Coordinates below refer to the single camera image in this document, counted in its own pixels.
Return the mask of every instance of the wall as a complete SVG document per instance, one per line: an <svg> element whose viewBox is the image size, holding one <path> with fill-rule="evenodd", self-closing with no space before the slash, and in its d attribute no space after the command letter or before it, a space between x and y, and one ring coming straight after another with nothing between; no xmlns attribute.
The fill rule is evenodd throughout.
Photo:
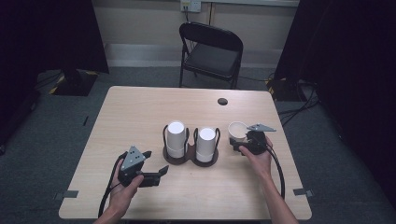
<svg viewBox="0 0 396 224"><path fill-rule="evenodd" d="M186 17L180 12L179 1L94 0L93 6L107 44L181 46L178 27ZM189 13L189 19L239 35L245 45L245 59L249 54L262 57L275 53L279 57L295 11L296 7L203 2L202 12Z"/></svg>

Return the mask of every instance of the white paper cup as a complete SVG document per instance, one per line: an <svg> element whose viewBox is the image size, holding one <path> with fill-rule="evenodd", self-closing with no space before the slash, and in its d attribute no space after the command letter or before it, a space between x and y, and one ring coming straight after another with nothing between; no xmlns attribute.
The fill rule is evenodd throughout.
<svg viewBox="0 0 396 224"><path fill-rule="evenodd" d="M172 121L166 130L166 145L173 150L184 149L186 128L181 121Z"/></svg>
<svg viewBox="0 0 396 224"><path fill-rule="evenodd" d="M232 122L228 126L228 135L236 142L243 142L247 137L247 125L241 121Z"/></svg>
<svg viewBox="0 0 396 224"><path fill-rule="evenodd" d="M216 131L203 128L198 132L196 158L201 162L212 161L216 146Z"/></svg>
<svg viewBox="0 0 396 224"><path fill-rule="evenodd" d="M182 158L184 156L184 153L183 153L184 148L174 150L170 147L167 147L166 149L167 149L168 155L171 156L172 158L177 159L177 158Z"/></svg>

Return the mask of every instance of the electrical outlet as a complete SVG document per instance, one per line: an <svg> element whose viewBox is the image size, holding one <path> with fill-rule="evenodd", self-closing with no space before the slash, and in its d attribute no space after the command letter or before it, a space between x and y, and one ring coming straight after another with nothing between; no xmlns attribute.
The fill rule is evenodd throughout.
<svg viewBox="0 0 396 224"><path fill-rule="evenodd" d="M180 0L180 11L189 11L191 8L191 0Z"/></svg>
<svg viewBox="0 0 396 224"><path fill-rule="evenodd" d="M201 1L191 0L191 12L201 12Z"/></svg>
<svg viewBox="0 0 396 224"><path fill-rule="evenodd" d="M201 1L180 0L180 11L201 12Z"/></svg>

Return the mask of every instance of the baseboard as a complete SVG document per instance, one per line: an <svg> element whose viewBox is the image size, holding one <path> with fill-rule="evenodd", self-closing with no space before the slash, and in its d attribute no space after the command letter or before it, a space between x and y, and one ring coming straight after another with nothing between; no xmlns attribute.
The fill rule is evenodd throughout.
<svg viewBox="0 0 396 224"><path fill-rule="evenodd" d="M110 67L180 66L181 45L105 44L105 53ZM281 53L281 49L245 50L242 67L276 68Z"/></svg>

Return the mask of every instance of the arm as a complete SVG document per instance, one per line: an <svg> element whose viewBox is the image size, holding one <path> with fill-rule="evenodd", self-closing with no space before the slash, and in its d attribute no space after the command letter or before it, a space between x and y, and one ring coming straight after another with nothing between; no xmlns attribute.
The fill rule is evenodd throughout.
<svg viewBox="0 0 396 224"><path fill-rule="evenodd" d="M272 147L270 139L267 137L267 143ZM261 181L262 193L268 205L273 223L298 223L296 217L289 209L288 205L280 196L271 177L271 155L265 151L261 155L253 155L247 148L239 147L241 152L250 161L250 164Z"/></svg>
<svg viewBox="0 0 396 224"><path fill-rule="evenodd" d="M122 165L123 160L120 160L116 173L114 174L111 186L116 186L110 193L110 203L105 212L94 222L95 224L99 223L117 223L126 213L131 204L131 200L134 195L137 193L137 188L142 183L144 177L142 175L138 175L135 177L131 184L128 187L124 187L119 184L119 169Z"/></svg>

